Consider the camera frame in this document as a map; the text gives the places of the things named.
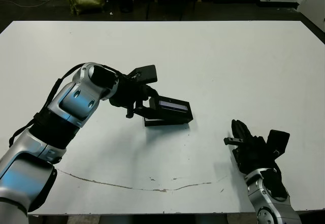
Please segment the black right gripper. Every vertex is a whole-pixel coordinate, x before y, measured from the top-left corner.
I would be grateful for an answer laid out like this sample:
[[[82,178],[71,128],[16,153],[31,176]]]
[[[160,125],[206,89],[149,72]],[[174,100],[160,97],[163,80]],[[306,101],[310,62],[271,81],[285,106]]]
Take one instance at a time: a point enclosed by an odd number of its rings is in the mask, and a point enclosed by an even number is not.
[[[233,119],[231,128],[234,138],[226,137],[223,141],[225,145],[236,146],[232,153],[241,173],[248,175],[262,168],[280,173],[263,137],[252,136],[247,125],[240,120]]]

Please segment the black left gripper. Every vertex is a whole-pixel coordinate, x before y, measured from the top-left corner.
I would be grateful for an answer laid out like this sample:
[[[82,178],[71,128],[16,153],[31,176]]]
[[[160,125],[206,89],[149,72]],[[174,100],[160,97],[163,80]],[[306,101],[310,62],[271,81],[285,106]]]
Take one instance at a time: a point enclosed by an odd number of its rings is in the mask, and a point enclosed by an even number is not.
[[[119,77],[115,94],[109,98],[112,106],[126,108],[126,118],[132,118],[134,114],[147,119],[153,118],[153,110],[148,107],[134,107],[136,101],[146,101],[149,98],[158,97],[158,92],[146,84],[139,84],[125,77]]]

